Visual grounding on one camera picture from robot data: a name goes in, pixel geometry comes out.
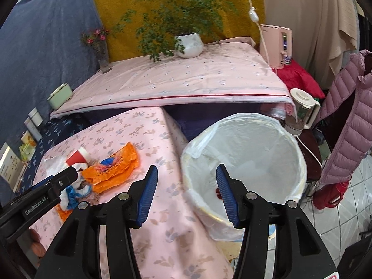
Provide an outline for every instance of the mustard yellow cloth backdrop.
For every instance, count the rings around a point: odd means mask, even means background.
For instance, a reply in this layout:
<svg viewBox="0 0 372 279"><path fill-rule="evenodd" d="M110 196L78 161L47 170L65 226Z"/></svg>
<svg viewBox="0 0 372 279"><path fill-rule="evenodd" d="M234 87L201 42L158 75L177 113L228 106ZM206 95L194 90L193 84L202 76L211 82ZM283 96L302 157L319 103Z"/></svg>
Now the mustard yellow cloth backdrop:
<svg viewBox="0 0 372 279"><path fill-rule="evenodd" d="M129 9L137 11L137 15L133 17L133 22L128 24L123 33L108 38L108 49L110 61L118 61L137 57L141 55L138 49L138 39L135 38L136 29L141 26L142 13L148 12L151 7L151 2L137 2L136 0L94 0L97 6L98 13L101 17L105 28L111 29L120 19L120 17ZM250 36L258 43L260 33L258 27L251 22L249 18L249 1L248 0L227 0L234 3L238 13L229 11L222 13L224 23L224 34L221 39ZM264 0L252 0L253 6L260 18L261 24L265 22Z"/></svg>

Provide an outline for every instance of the trash bin liner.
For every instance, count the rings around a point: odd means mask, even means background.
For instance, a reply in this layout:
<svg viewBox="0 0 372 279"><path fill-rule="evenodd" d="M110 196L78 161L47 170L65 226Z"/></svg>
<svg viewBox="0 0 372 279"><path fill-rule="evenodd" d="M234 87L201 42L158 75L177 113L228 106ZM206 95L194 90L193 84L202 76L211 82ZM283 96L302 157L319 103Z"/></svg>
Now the trash bin liner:
<svg viewBox="0 0 372 279"><path fill-rule="evenodd" d="M305 188L304 156L276 119L239 113L211 125L185 147L181 168L185 199L217 241L241 240L244 234L228 221L216 193L216 168L221 163L231 178L270 202L298 202Z"/></svg>

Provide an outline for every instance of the white cable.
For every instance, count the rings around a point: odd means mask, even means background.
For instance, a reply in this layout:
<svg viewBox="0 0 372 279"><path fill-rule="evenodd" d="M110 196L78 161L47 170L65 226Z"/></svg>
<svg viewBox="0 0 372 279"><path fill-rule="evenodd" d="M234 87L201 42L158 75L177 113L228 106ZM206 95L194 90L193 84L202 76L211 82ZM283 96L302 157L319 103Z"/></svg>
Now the white cable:
<svg viewBox="0 0 372 279"><path fill-rule="evenodd" d="M262 29L261 29L260 24L258 24L259 18L258 18L257 13L254 11L255 8L253 7L252 0L249 0L249 5L250 5L249 17L250 17L250 19L252 20L253 23L256 23L256 25L257 25L257 27L258 27L258 29L260 31L261 41L262 41L263 48L265 49L265 53L266 53L267 64L270 66L269 54L267 53L267 48L266 48L265 40L263 39Z"/></svg>
<svg viewBox="0 0 372 279"><path fill-rule="evenodd" d="M304 146L305 149L306 149L307 151L310 152L310 154L315 158L315 160L318 162L318 164L320 164L320 167L321 167L321 169L323 170L323 165L321 164L321 162L319 161L319 159L317 159L317 157L314 155L314 153L311 152L310 149L304 145L304 143L300 140L299 137L296 137L296 138L297 138L297 140L302 144L302 146Z"/></svg>

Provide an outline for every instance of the red detergent bottle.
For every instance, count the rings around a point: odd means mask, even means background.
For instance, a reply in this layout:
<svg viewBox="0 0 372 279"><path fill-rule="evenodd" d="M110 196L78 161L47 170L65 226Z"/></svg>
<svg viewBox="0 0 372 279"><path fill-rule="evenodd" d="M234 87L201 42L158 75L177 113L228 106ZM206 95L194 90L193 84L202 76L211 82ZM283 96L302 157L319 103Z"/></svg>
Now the red detergent bottle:
<svg viewBox="0 0 372 279"><path fill-rule="evenodd" d="M324 186L320 190L316 191L312 198L314 207L316 207L318 210L323 210L325 207L337 207L337 205L344 198L344 194L347 191L348 186L349 181Z"/></svg>

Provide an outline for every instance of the tiled floor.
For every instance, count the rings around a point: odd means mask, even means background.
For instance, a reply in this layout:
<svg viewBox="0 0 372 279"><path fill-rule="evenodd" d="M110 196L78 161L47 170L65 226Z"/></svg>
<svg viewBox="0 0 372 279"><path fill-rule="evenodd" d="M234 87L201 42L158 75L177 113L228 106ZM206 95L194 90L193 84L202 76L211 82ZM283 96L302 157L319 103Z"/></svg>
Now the tiled floor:
<svg viewBox="0 0 372 279"><path fill-rule="evenodd" d="M360 232L366 231L372 212L372 157L364 159L352 176L344 199L336 208L317 210L308 198L301 208L321 236L336 266L345 249L360 240ZM269 243L266 275L273 276L275 241Z"/></svg>

